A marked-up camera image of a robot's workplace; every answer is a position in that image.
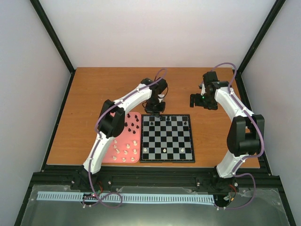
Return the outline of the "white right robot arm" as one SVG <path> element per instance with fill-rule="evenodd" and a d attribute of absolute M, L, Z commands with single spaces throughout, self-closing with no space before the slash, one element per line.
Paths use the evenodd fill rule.
<path fill-rule="evenodd" d="M 210 186 L 223 192 L 233 184 L 236 172 L 248 158 L 257 158 L 264 151 L 264 123 L 260 114 L 249 110 L 235 94 L 227 81 L 220 81 L 214 71 L 203 75 L 200 93 L 190 96 L 190 107 L 200 106 L 217 110 L 220 105 L 231 121 L 227 136 L 227 153 L 214 167 Z"/>

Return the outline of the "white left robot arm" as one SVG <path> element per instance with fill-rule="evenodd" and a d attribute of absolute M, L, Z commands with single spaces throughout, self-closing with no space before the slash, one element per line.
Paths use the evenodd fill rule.
<path fill-rule="evenodd" d="M 167 89 L 163 78 L 156 81 L 143 79 L 138 86 L 125 96 L 115 100 L 106 100 L 95 125 L 96 139 L 93 147 L 79 169 L 79 178 L 86 189 L 94 189 L 98 184 L 96 173 L 101 169 L 102 161 L 114 138 L 118 137 L 125 127 L 126 115 L 136 106 L 147 102 L 145 112 L 159 117 L 165 109 L 165 102 L 159 95 Z"/>

